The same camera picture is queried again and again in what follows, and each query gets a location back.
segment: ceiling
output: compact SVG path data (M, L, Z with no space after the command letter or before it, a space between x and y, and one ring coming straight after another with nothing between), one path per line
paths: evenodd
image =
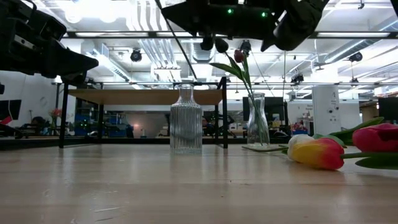
M84 4L75 4L69 0L35 0L34 2L40 10L55 16L71 31L168 30L162 23L163 18L154 4L154 0L80 0L80 2L85 2ZM179 2L182 1L162 1L163 7ZM364 3L365 7L358 9L359 0L330 0L323 11L323 18L317 27L317 31L379 31L383 22L391 23L391 21L397 20L390 1L364 0ZM183 31L175 24L172 24L172 27L175 31ZM91 50L87 50L87 46L89 48L94 46L102 53L101 46L107 46L112 63L124 71L132 82L188 80L192 77L192 73L181 49L175 40L169 39L168 41L169 43L158 39L85 39L81 49L90 52ZM220 77L226 75L225 72L212 69L208 62L198 62L194 57L200 55L201 58L209 59L209 62L221 63L228 63L228 59L214 50L212 52L197 50L195 45L200 42L200 39L181 40L183 50L187 53L200 80L218 81ZM227 42L229 43L228 52L232 55L233 51L241 45L242 40L227 40ZM358 42L359 40L307 39L290 52L283 52L274 46L265 52L260 52L261 41L250 40L252 52L248 58L248 63L251 80L256 82L283 82L283 77L286 74L286 80L289 82L292 75L302 73L305 82L349 82L352 75L358 77L360 82L378 82L380 80L395 82L394 77L398 76L398 66L391 65L388 67L389 69L385 70L381 68L397 62L398 50L396 48L398 48L398 42L396 40L381 40L361 49L360 52L364 58L361 62L354 63L352 69L351 63L345 61L344 58L322 66L324 70L317 70L318 67L313 65L315 62L323 62L323 57L346 51L348 47L352 47ZM158 54L157 52L147 54L142 46L145 43L147 46L154 46L152 51L158 49ZM165 54L163 47L166 48L167 52L172 53ZM130 54L133 49L141 50L142 60L140 62L131 61ZM155 56L162 57L161 62L160 60L157 61L158 65L156 65L156 60L150 59L150 57ZM168 70L166 72L158 70L159 63L166 64ZM90 77L99 82L123 81L109 67L104 66L101 61L100 64L101 66L90 71ZM177 68L177 70L170 72L171 67ZM232 77L231 81L236 82L237 80ZM358 90L357 92L369 93L373 88L375 87L367 86L361 92ZM303 90L302 92L305 94L308 91L310 90Z

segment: glass vase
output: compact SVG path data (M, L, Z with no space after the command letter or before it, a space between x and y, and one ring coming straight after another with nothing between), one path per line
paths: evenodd
M170 150L174 154L201 154L201 106L193 99L193 85L179 84L180 97L170 109Z
M264 112L264 96L264 93L249 94L248 146L256 149L267 149L270 144L267 118Z

